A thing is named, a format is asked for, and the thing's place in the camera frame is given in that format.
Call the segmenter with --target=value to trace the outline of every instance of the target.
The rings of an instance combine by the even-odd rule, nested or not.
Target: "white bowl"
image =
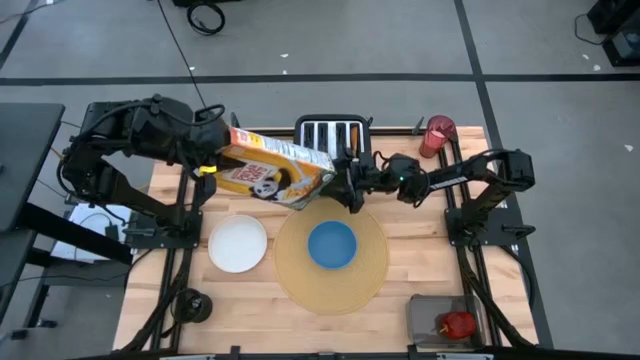
[[[247,271],[262,260],[266,251],[267,231],[251,216],[229,216],[209,236],[209,257],[222,271]]]

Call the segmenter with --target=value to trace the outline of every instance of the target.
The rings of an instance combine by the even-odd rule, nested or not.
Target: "black table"
[[[0,103],[0,323],[26,263],[48,267],[49,252],[34,249],[41,233],[129,265],[128,246],[67,221],[29,202],[29,194],[60,127],[60,104]],[[39,314],[48,286],[40,286],[30,314]],[[35,326],[34,317],[25,326]]]

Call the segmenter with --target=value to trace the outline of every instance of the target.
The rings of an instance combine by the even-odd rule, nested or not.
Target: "gray floor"
[[[465,0],[485,74],[603,74],[600,47],[573,37],[573,18],[595,0]],[[216,37],[193,33],[183,10],[164,0],[169,20],[196,75],[348,73],[470,74],[456,9],[450,0],[243,0],[223,4],[227,27]],[[24,11],[10,0],[0,18]],[[0,46],[17,20],[0,25]],[[588,22],[584,36],[594,36]],[[154,1],[66,0],[31,15],[0,78],[185,76]],[[537,185],[519,196],[556,348],[640,353],[636,341],[640,270],[634,256],[634,179],[640,142],[639,82],[489,83],[505,147],[532,154]],[[206,84],[207,102],[222,102],[243,126],[290,126],[305,113],[358,113],[377,125],[413,125],[447,114],[458,125],[485,125],[472,82],[307,82]],[[191,85],[0,87],[0,101],[59,102],[65,121],[80,124],[88,103],[161,93],[197,107]],[[77,130],[63,125],[54,148]],[[629,152],[625,145],[636,149]],[[40,179],[56,184],[50,154]],[[131,182],[144,185],[145,159],[114,156]],[[61,198],[37,184],[31,201],[61,214]],[[42,247],[51,246],[40,239]],[[38,273],[27,268],[23,276]],[[22,323],[33,285],[22,284],[0,331]],[[55,288],[44,315],[60,321],[0,358],[64,359],[111,348],[122,289]]]

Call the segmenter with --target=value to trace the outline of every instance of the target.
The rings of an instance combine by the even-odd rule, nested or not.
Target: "red cup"
[[[456,125],[451,118],[444,115],[436,115],[429,119],[427,130],[420,144],[420,155],[426,158],[434,157],[438,151],[456,136]]]

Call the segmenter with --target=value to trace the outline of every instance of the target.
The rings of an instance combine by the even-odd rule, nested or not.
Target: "red object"
[[[422,138],[420,155],[426,158],[434,157],[440,148],[452,138],[457,138],[456,124],[453,120],[444,115],[432,117],[427,123],[427,130]]]
[[[440,322],[441,330],[451,340],[464,339],[476,332],[476,320],[468,312],[450,312]]]

